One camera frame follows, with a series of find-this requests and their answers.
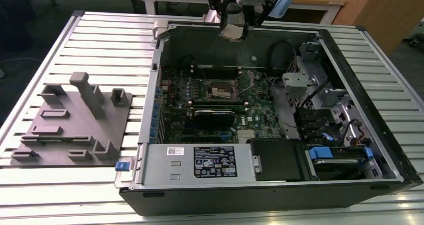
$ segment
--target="warning label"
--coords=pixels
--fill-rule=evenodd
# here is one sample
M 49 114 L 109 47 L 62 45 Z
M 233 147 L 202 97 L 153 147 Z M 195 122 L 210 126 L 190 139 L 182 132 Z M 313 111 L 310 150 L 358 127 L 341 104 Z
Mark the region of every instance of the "warning label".
M 233 147 L 194 147 L 194 176 L 237 177 Z

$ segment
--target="aluminum extrusion table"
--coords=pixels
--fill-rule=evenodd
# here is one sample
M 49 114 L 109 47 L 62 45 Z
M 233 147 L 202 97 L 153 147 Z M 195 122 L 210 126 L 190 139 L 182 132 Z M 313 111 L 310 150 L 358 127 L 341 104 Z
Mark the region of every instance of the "aluminum extrusion table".
M 354 225 L 424 223 L 424 186 L 371 198 L 343 209 L 141 217 L 117 194 L 113 168 L 7 168 L 11 150 L 26 132 L 45 83 L 66 83 L 73 71 L 90 74 L 102 92 L 122 87 L 134 95 L 119 156 L 135 154 L 146 79 L 151 62 L 151 27 L 157 19 L 199 22 L 195 17 L 77 12 L 0 129 L 1 224 L 246 223 Z M 265 22 L 267 26 L 325 28 L 353 68 L 405 154 L 424 179 L 424 104 L 363 31 L 351 26 Z M 75 90 L 63 85 L 65 90 Z M 129 172 L 121 180 L 129 181 Z

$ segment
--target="metal bracket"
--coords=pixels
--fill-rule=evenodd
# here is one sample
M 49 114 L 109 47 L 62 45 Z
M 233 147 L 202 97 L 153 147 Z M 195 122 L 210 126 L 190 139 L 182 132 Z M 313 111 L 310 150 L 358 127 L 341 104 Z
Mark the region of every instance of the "metal bracket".
M 258 155 L 253 155 L 251 156 L 251 160 L 253 160 L 254 173 L 261 173 L 262 172 L 262 167 L 259 166 L 259 157 L 258 157 Z
M 158 39 L 158 35 L 167 31 L 167 21 L 166 20 L 155 20 L 153 23 L 153 38 Z

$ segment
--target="black side panel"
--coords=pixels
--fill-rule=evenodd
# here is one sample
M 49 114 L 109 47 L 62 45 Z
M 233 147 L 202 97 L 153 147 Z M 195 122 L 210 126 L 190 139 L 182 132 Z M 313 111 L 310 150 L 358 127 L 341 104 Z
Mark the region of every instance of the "black side panel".
M 398 182 L 371 184 L 130 192 L 121 189 L 119 195 L 141 216 L 194 215 L 345 208 L 405 186 Z
M 381 143 L 385 147 L 385 150 L 393 160 L 395 168 L 399 172 L 399 175 L 405 180 L 410 180 L 417 184 L 422 184 L 421 178 L 415 169 L 413 168 L 409 159 L 399 147 L 397 140 L 390 132 L 387 125 L 379 115 L 379 112 L 375 106 L 371 103 L 371 100 L 365 92 L 365 89 L 353 73 L 350 65 L 347 64 L 342 53 L 337 47 L 337 44 L 326 30 L 319 30 L 322 39 L 326 43 L 330 55 L 338 65 L 341 74 L 346 80 L 346 83 L 353 91 L 358 104 L 365 112 L 366 118 L 370 122 L 370 125 L 377 133 L 377 136 L 381 140 Z

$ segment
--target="black cable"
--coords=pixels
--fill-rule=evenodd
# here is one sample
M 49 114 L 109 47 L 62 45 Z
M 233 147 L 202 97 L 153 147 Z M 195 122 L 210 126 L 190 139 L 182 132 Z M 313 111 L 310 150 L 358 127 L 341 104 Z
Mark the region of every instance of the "black cable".
M 357 119 L 353 118 L 353 119 L 346 123 L 345 128 L 343 128 L 342 133 L 341 133 L 338 146 L 342 146 L 346 131 L 349 130 L 349 127 L 350 127 L 351 123 L 355 122 L 355 121 L 357 121 Z
M 291 43 L 287 42 L 286 40 L 278 40 L 277 42 L 274 42 L 274 43 L 269 46 L 267 52 L 266 52 L 266 57 L 267 57 L 267 62 L 266 62 L 266 63 L 267 63 L 267 68 L 269 68 L 269 69 L 271 69 L 271 64 L 270 64 L 271 52 L 273 52 L 274 48 L 275 48 L 279 44 L 285 44 L 285 45 L 287 45 L 287 46 L 290 47 L 290 49 L 291 49 L 291 51 L 293 51 L 293 60 L 295 60 L 295 55 L 297 55 L 297 54 L 295 54 L 295 49 L 294 49 Z
M 317 86 L 315 90 L 310 93 L 310 95 L 303 99 L 302 103 L 299 104 L 299 107 L 303 107 L 305 103 L 313 98 L 313 96 L 322 90 L 325 85 L 329 83 L 329 78 L 325 79 L 325 81 Z

